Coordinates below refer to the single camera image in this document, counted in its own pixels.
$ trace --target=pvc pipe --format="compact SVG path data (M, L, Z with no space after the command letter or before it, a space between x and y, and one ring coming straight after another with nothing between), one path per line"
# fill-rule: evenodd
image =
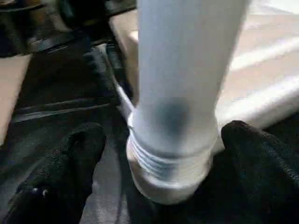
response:
M149 199L179 203L206 177L215 104L247 0L139 0L140 99L127 156Z

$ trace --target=beige floor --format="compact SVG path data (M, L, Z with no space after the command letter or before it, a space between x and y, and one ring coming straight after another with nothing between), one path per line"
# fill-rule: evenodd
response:
M18 97L30 56L0 59L0 144Z

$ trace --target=black glove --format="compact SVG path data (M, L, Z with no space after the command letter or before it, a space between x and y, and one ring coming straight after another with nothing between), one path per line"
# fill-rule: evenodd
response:
M78 224L105 147L100 125L76 128L19 185L4 224Z
M233 121L221 130L252 211L263 223L299 220L299 155L257 128Z

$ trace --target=white plastic cylinder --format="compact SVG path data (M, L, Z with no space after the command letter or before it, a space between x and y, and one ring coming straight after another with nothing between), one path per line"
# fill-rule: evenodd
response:
M140 99L127 155L137 188L179 203L206 177L215 104L247 0L139 0Z

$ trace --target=black cable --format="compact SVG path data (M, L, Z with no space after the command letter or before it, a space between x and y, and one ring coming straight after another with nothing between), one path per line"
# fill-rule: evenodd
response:
M40 8L45 7L45 4L38 4L34 6L28 6L28 7L23 7L23 8L10 8L10 9L0 9L0 14L1 13L20 13L20 12L29 12L33 10L37 10Z

